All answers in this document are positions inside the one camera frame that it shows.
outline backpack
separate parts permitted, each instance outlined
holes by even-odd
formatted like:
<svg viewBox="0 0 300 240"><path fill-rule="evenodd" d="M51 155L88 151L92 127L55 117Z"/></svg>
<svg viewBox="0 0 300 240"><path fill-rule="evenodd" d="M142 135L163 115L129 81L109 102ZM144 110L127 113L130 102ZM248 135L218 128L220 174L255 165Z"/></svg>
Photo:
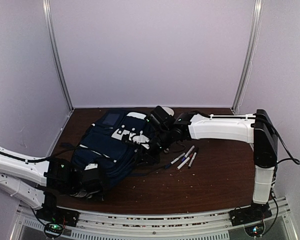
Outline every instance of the backpack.
<svg viewBox="0 0 300 240"><path fill-rule="evenodd" d="M81 138L73 152L71 163L81 170L97 167L100 174L99 189L93 193L103 195L115 187L135 168L139 144L125 142L127 134L150 136L154 129L145 120L147 115L126 109L110 109L94 122Z"/></svg>

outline marker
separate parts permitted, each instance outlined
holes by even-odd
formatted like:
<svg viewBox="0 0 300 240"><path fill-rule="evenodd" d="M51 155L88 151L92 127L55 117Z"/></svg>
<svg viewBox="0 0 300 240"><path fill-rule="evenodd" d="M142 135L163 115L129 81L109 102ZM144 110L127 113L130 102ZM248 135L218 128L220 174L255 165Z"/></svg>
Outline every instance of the marker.
<svg viewBox="0 0 300 240"><path fill-rule="evenodd" d="M189 154L192 152L192 150L195 148L195 145L193 145L189 151L184 155L184 157L182 158L181 162L183 162L184 160L186 160L186 158L189 156Z"/></svg>
<svg viewBox="0 0 300 240"><path fill-rule="evenodd" d="M191 165L192 165L192 163L194 162L195 157L196 157L198 151L199 151L199 147L196 147L195 150L194 150L193 157L191 158L191 161L190 161L190 163L189 163L188 169L191 168Z"/></svg>
<svg viewBox="0 0 300 240"><path fill-rule="evenodd" d="M180 170L189 160L190 158L192 158L193 154L191 154L190 156L188 156L178 167L177 169Z"/></svg>
<svg viewBox="0 0 300 240"><path fill-rule="evenodd" d="M171 167L172 164L176 163L181 157L183 157L186 153L182 153L180 156L178 156L176 159L174 159L172 162L164 166L164 169L168 169Z"/></svg>

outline white wall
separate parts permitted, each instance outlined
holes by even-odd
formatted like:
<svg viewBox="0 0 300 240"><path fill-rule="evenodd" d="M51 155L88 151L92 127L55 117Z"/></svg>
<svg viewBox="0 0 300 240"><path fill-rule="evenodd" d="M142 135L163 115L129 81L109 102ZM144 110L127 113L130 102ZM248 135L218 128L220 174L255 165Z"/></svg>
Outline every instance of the white wall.
<svg viewBox="0 0 300 240"><path fill-rule="evenodd" d="M230 107L255 1L58 0L53 25L75 107Z"/></svg>
<svg viewBox="0 0 300 240"><path fill-rule="evenodd" d="M45 156L68 109L53 62L41 0L0 0L0 145ZM0 191L0 240L18 201Z"/></svg>
<svg viewBox="0 0 300 240"><path fill-rule="evenodd" d="M300 159L300 1L265 1L252 66L240 113L266 109ZM286 156L280 147L279 159ZM275 190L287 196L300 231L300 166L280 164Z"/></svg>

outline vertical metal beam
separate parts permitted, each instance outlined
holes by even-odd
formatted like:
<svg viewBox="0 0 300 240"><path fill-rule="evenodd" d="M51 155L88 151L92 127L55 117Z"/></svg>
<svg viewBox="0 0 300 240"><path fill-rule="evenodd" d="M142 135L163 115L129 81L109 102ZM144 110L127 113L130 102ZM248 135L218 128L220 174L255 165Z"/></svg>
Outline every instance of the vertical metal beam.
<svg viewBox="0 0 300 240"><path fill-rule="evenodd" d="M59 78L59 81L61 84L62 92L65 97L67 106L69 108L69 111L72 111L74 108L73 108L73 105L72 105L72 102L70 99L69 91L68 91L68 88L66 85L64 73L62 71L62 66L61 66L61 62L60 62L60 57L59 57L58 48L57 48L57 42L56 42L56 38L55 38L54 25L53 25L52 16L51 16L50 0L42 0L42 2L43 2L44 17L45 17L46 25L47 25L49 36L50 36L50 43L51 43L51 47L52 47L55 68L56 68L56 71L58 74L58 78Z"/></svg>
<svg viewBox="0 0 300 240"><path fill-rule="evenodd" d="M235 99L232 106L232 111L235 114L239 113L239 107L241 104L240 102L245 93L246 85L248 83L249 72L251 70L251 61L252 61L252 57L256 48L257 39L259 35L262 7L263 7L263 0L255 0L248 49L246 51L246 56L245 56L245 61L241 73L239 86L236 91Z"/></svg>

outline dark wood surface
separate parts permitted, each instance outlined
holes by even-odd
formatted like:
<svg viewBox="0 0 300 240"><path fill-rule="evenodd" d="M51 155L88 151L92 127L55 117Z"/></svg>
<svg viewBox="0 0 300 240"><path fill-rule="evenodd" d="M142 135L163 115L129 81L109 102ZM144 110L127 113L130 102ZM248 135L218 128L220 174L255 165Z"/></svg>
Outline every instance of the dark wood surface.
<svg viewBox="0 0 300 240"><path fill-rule="evenodd" d="M132 108L149 112L151 108ZM193 108L174 108L175 115ZM231 115L228 108L201 108L210 114ZM76 109L66 125L55 149L60 143L77 145L91 123L99 119L106 108ZM63 207L118 214L178 214L213 211L249 205L254 190L255 168L251 147L244 142L201 139L185 141L186 150L192 145L199 153L188 169L177 170L178 163L169 169L160 169L148 176L127 177L107 194L103 202L58 196ZM170 151L180 146L174 144ZM63 158L70 160L71 152ZM161 154L158 166L168 164L180 153Z"/></svg>

